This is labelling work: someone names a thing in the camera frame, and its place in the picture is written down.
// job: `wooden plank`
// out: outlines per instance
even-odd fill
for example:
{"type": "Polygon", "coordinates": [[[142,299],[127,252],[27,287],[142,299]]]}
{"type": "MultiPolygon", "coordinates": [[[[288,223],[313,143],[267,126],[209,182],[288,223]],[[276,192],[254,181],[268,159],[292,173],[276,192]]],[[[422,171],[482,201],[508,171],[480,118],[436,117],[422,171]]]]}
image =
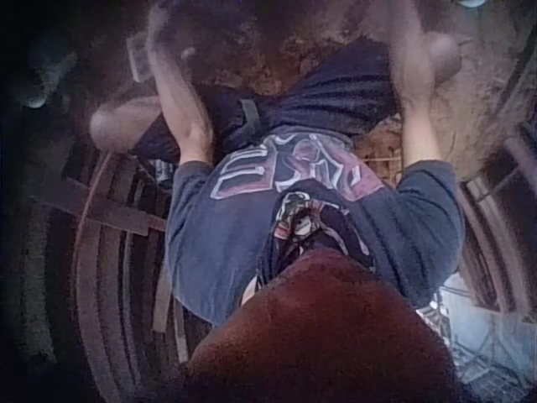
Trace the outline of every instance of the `wooden plank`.
{"type": "Polygon", "coordinates": [[[497,311],[498,301],[494,284],[482,261],[481,248],[468,224],[459,271],[467,285],[473,304],[497,311]]]}
{"type": "MultiPolygon", "coordinates": [[[[105,170],[97,191],[107,194],[112,184],[116,160],[112,157],[105,170]]],[[[97,256],[101,225],[87,222],[81,234],[81,246],[76,266],[76,316],[81,341],[90,366],[91,376],[101,397],[107,403],[122,401],[112,367],[108,360],[102,336],[97,300],[97,256]]]]}
{"type": "MultiPolygon", "coordinates": [[[[72,179],[60,179],[44,176],[27,184],[27,192],[35,201],[80,216],[84,202],[88,197],[87,186],[72,179]]],[[[108,227],[147,236],[149,229],[160,232],[165,230],[165,220],[160,217],[124,206],[122,203],[96,195],[88,214],[88,218],[108,227]]]]}
{"type": "Polygon", "coordinates": [[[186,344],[185,315],[183,306],[174,299],[174,330],[175,345],[177,347],[177,358],[180,363],[188,361],[188,345],[186,344]]]}
{"type": "MultiPolygon", "coordinates": [[[[136,191],[133,196],[133,206],[137,206],[140,197],[143,192],[143,181],[138,181],[136,191]]],[[[131,300],[131,268],[132,265],[132,252],[133,252],[133,233],[126,233],[125,235],[125,248],[123,250],[123,289],[122,289],[122,301],[123,301],[123,329],[125,332],[125,343],[127,349],[127,358],[133,375],[133,383],[138,388],[141,385],[142,374],[141,366],[147,367],[147,363],[141,363],[145,356],[138,354],[136,343],[134,342],[134,326],[133,326],[133,312],[132,312],[132,300],[131,300]]]]}
{"type": "Polygon", "coordinates": [[[508,288],[507,274],[498,261],[498,257],[482,226],[481,220],[474,210],[472,201],[461,189],[459,189],[457,195],[467,222],[470,224],[470,227],[476,236],[476,240],[480,249],[482,250],[482,256],[485,260],[485,264],[488,268],[491,278],[493,279],[499,309],[501,312],[511,312],[514,309],[514,301],[513,296],[511,295],[511,290],[508,288]]]}
{"type": "Polygon", "coordinates": [[[164,263],[160,268],[159,281],[154,297],[153,308],[153,331],[158,333],[166,333],[168,324],[168,312],[171,302],[171,278],[169,272],[165,268],[164,263]]]}
{"type": "MultiPolygon", "coordinates": [[[[481,194],[489,193],[489,189],[482,177],[477,176],[471,183],[481,194]]],[[[505,220],[505,214],[501,213],[500,207],[493,196],[486,196],[478,203],[487,224],[493,234],[499,255],[503,261],[503,266],[507,272],[509,284],[513,290],[514,303],[517,312],[524,318],[534,319],[537,305],[534,299],[534,292],[531,290],[531,279],[529,273],[524,269],[524,264],[520,259],[521,253],[516,246],[516,238],[513,230],[505,220]]]]}
{"type": "MultiPolygon", "coordinates": [[[[120,203],[127,202],[128,193],[136,174],[136,165],[125,159],[120,161],[112,182],[110,197],[120,203]]],[[[117,385],[124,394],[134,392],[133,376],[127,357],[126,342],[120,312],[119,252],[122,231],[102,227],[97,266],[98,309],[102,336],[117,385]]]]}

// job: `dark pants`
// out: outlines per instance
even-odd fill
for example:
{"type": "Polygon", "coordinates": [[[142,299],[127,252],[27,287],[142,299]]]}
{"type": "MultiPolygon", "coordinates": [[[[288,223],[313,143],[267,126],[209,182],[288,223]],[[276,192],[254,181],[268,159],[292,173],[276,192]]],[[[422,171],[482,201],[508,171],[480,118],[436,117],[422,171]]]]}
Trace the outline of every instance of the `dark pants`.
{"type": "MultiPolygon", "coordinates": [[[[331,55],[277,97],[224,86],[199,85],[196,90],[214,128],[216,161],[285,125],[356,137],[396,109],[388,49],[369,39],[358,39],[331,55]]],[[[138,141],[133,154],[151,160],[179,160],[179,147],[162,115],[138,141]]]]}

